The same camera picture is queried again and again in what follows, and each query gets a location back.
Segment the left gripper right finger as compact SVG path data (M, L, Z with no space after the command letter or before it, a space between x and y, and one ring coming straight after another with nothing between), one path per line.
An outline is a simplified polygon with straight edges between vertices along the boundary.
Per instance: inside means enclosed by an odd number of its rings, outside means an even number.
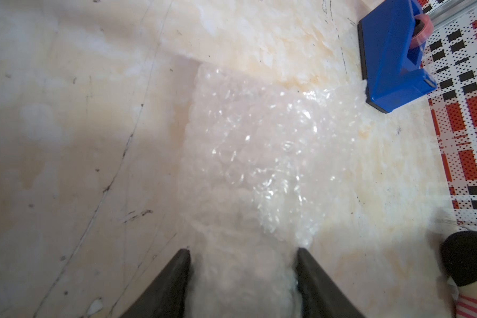
M297 250L295 272L302 295L302 317L364 318L305 248Z

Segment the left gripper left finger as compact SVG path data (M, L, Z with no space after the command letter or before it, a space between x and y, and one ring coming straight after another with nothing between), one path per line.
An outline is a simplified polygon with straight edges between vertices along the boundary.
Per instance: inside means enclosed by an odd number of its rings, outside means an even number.
M180 249L122 317L180 318L192 275L191 254Z

